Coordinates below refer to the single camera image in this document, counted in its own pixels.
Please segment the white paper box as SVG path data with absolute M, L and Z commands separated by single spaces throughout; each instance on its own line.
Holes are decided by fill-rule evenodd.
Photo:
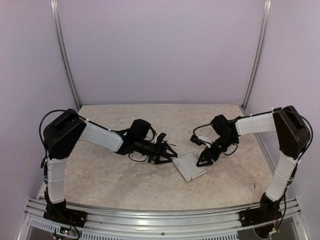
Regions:
M 186 152 L 172 160 L 173 164 L 187 183 L 208 173 L 205 167 L 196 166 L 197 161 L 198 159 L 192 151 Z

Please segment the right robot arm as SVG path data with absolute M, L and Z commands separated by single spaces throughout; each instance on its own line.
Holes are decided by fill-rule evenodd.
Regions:
M 217 139 L 208 140 L 192 132 L 191 142 L 204 146 L 196 166 L 213 165 L 222 154 L 227 155 L 231 146 L 238 146 L 240 137 L 273 134 L 278 147 L 278 160 L 272 180 L 260 199 L 261 207 L 256 218 L 266 222 L 275 212 L 274 204 L 281 201 L 295 178 L 301 158 L 310 147 L 314 131 L 306 117 L 292 105 L 273 108 L 270 111 L 228 119 L 217 115 L 208 124 L 217 134 Z

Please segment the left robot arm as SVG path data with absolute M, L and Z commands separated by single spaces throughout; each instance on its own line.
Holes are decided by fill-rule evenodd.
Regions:
M 66 163 L 78 142 L 87 142 L 105 148 L 117 155 L 130 156 L 133 153 L 146 157 L 155 165 L 171 163 L 178 154 L 164 140 L 164 132 L 157 133 L 152 125 L 135 119 L 129 128 L 112 130 L 95 123 L 73 109 L 59 109 L 60 114 L 45 128 L 39 128 L 39 136 L 44 147 L 44 157 L 40 167 L 46 185 L 49 210 L 57 221 L 63 223 L 70 218 L 65 203 Z

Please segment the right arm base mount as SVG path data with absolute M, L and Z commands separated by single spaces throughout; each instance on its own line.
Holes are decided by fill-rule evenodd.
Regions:
M 271 212 L 263 213 L 260 207 L 247 208 L 239 212 L 239 218 L 242 227 L 249 227 L 253 225 L 259 225 L 269 221 L 282 218 L 282 212 L 280 209 L 272 210 Z

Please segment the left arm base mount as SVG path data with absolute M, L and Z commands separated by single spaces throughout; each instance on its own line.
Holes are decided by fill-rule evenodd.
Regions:
M 77 228 L 83 228 L 87 220 L 88 213 L 81 210 L 69 209 L 55 211 L 46 209 L 43 217 L 47 220 L 74 226 Z

